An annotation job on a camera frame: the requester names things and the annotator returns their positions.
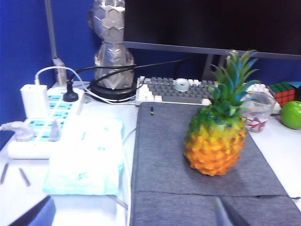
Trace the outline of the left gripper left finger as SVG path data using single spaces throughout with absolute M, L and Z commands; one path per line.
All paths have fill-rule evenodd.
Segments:
M 51 226 L 56 213 L 54 200 L 47 196 L 25 212 L 10 226 Z

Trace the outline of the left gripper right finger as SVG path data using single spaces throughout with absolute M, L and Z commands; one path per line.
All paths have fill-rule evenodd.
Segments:
M 214 212 L 218 226 L 249 225 L 249 223 L 222 197 L 216 198 Z

